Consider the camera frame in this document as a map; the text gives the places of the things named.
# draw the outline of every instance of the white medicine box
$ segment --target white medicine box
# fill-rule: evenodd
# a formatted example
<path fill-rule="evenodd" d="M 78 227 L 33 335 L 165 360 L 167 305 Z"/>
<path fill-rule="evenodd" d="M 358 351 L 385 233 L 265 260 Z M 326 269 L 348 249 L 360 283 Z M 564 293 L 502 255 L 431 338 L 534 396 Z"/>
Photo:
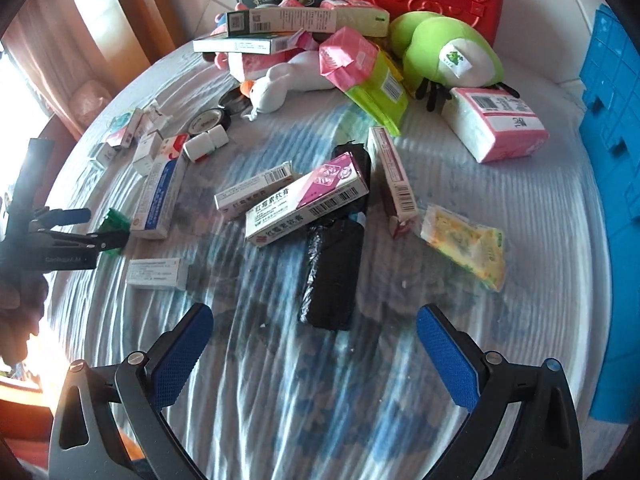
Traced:
<path fill-rule="evenodd" d="M 161 144 L 162 137 L 157 130 L 143 135 L 138 141 L 136 153 L 133 155 L 133 160 L 131 161 L 133 169 L 140 175 L 147 176 L 151 172 Z"/>

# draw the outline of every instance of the sunlight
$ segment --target sunlight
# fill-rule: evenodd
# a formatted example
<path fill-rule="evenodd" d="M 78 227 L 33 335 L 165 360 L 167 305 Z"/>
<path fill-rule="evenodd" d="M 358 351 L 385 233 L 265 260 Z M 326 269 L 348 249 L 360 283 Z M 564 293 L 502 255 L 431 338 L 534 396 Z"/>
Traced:
<path fill-rule="evenodd" d="M 0 196 L 18 178 L 29 139 L 39 136 L 47 121 L 18 69 L 0 56 Z"/>

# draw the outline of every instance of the pink tissue pack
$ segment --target pink tissue pack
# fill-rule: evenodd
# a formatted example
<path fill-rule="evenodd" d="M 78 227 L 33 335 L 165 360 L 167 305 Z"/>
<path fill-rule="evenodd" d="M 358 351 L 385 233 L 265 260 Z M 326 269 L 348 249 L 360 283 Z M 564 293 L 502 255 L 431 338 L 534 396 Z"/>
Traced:
<path fill-rule="evenodd" d="M 549 133 L 522 99 L 503 90 L 454 88 L 442 117 L 478 162 L 527 156 Z"/>
<path fill-rule="evenodd" d="M 320 47 L 322 75 L 343 92 L 365 82 L 377 59 L 378 48 L 349 27 L 341 28 Z"/>
<path fill-rule="evenodd" d="M 249 209 L 245 238 L 262 247 L 368 192 L 351 153 L 343 153 Z"/>

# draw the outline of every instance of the green package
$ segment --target green package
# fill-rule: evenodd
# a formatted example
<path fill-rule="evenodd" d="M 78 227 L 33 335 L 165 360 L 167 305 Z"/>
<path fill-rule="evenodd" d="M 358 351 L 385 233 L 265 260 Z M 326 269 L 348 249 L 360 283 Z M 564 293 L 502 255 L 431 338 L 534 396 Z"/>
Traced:
<path fill-rule="evenodd" d="M 369 77 L 345 92 L 393 136 L 400 135 L 400 121 L 408 105 L 406 92 L 394 77 L 386 57 L 379 52 Z"/>

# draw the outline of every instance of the black clamp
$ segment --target black clamp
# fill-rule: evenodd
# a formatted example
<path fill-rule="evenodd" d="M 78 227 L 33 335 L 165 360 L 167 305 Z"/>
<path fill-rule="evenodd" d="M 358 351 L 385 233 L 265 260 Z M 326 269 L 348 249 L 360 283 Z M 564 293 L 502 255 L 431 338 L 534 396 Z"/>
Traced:
<path fill-rule="evenodd" d="M 213 314 L 194 304 L 148 352 L 119 365 L 74 361 L 58 401 L 49 446 L 52 480 L 140 480 L 122 443 L 110 403 L 121 403 L 157 480 L 206 480 L 164 420 L 213 332 Z"/>
<path fill-rule="evenodd" d="M 418 311 L 417 331 L 453 401 L 469 411 L 424 480 L 471 480 L 512 402 L 521 403 L 520 411 L 488 479 L 582 479 L 578 420 L 557 360 L 525 366 L 498 352 L 482 352 L 432 304 Z"/>

